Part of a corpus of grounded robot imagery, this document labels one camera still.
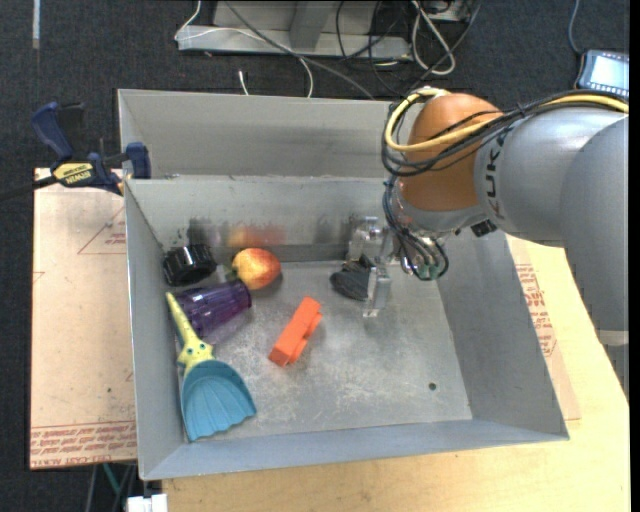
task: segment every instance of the apple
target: apple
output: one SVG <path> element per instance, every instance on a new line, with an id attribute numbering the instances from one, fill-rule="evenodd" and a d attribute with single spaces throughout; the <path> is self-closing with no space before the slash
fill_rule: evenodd
<path id="1" fill-rule="evenodd" d="M 271 284 L 280 275 L 280 260 L 260 248 L 243 249 L 233 257 L 231 268 L 249 290 L 259 290 Z"/>

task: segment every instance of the yellow cable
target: yellow cable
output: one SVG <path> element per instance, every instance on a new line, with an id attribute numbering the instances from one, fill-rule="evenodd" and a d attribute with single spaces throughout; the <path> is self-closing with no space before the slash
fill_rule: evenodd
<path id="1" fill-rule="evenodd" d="M 595 94 L 572 94 L 571 96 L 565 96 L 564 98 L 558 98 L 553 101 L 544 103 L 544 105 L 553 105 L 555 103 L 572 103 L 574 101 L 587 101 L 589 103 L 600 103 L 608 107 L 615 108 L 624 114 L 629 113 L 629 105 L 624 101 L 616 100 L 608 96 L 596 96 Z"/>
<path id="2" fill-rule="evenodd" d="M 438 144 L 444 144 L 444 143 L 453 143 L 458 141 L 459 139 L 463 138 L 466 135 L 469 135 L 471 133 L 474 133 L 476 131 L 478 131 L 480 128 L 482 128 L 485 124 L 493 121 L 493 119 L 491 120 L 487 120 L 487 121 L 483 121 L 477 124 L 474 124 L 472 126 L 466 126 L 464 128 L 459 128 L 457 130 L 454 130 L 450 133 L 447 133 L 445 135 L 441 135 L 440 137 L 436 137 L 435 139 L 430 139 L 427 141 L 423 141 L 423 142 L 419 142 L 417 144 L 396 144 L 396 142 L 393 140 L 393 133 L 392 133 L 392 127 L 395 126 L 398 118 L 400 117 L 400 115 L 402 115 L 413 103 L 413 101 L 415 101 L 418 97 L 420 96 L 441 96 L 444 94 L 450 94 L 449 91 L 446 91 L 444 89 L 431 89 L 431 88 L 426 88 L 426 89 L 419 89 L 418 91 L 416 91 L 415 93 L 411 94 L 410 96 L 408 96 L 402 103 L 400 103 L 396 109 L 391 113 L 391 116 L 389 117 L 389 121 L 387 122 L 387 126 L 385 128 L 384 131 L 384 139 L 385 139 L 385 143 L 387 144 L 387 146 L 389 146 L 391 149 L 395 150 L 395 151 L 399 151 L 399 152 L 403 152 L 403 153 L 411 153 L 411 152 L 415 152 L 415 151 L 423 151 L 425 149 L 429 149 L 432 148 L 433 146 L 436 146 Z M 599 103 L 601 105 L 606 105 L 610 108 L 614 108 L 616 110 L 619 110 L 620 112 L 623 112 L 625 114 L 629 113 L 629 105 L 627 105 L 626 103 L 624 103 L 623 101 L 619 101 L 616 100 L 614 98 L 610 98 L 608 96 L 597 96 L 594 94 L 576 94 L 576 95 L 569 95 L 569 96 L 565 96 L 563 98 L 558 98 L 552 101 L 549 101 L 547 103 L 543 103 L 543 105 L 553 105 L 553 104 L 557 104 L 557 103 L 574 103 L 574 102 L 588 102 L 588 103 Z"/>

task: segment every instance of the screen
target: screen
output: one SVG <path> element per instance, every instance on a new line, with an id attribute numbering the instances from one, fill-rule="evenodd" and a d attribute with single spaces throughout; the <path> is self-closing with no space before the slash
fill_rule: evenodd
<path id="1" fill-rule="evenodd" d="M 598 56 L 593 63 L 591 81 L 629 90 L 629 66 L 619 60 Z"/>

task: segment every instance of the orange block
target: orange block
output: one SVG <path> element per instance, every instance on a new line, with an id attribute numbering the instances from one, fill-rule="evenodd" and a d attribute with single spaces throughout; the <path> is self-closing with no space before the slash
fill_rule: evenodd
<path id="1" fill-rule="evenodd" d="M 269 359 L 279 366 L 294 363 L 304 347 L 307 339 L 322 319 L 320 303 L 311 297 L 305 297 L 291 317 L 291 320 L 280 334 L 278 341 L 271 349 Z"/>

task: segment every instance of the toy shovel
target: toy shovel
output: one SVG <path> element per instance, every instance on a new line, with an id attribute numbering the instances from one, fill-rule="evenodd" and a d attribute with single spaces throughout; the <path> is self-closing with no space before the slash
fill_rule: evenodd
<path id="1" fill-rule="evenodd" d="M 240 375 L 213 356 L 213 346 L 201 340 L 173 294 L 167 302 L 182 351 L 184 369 L 180 393 L 182 419 L 189 441 L 229 429 L 256 413 L 251 394 Z"/>

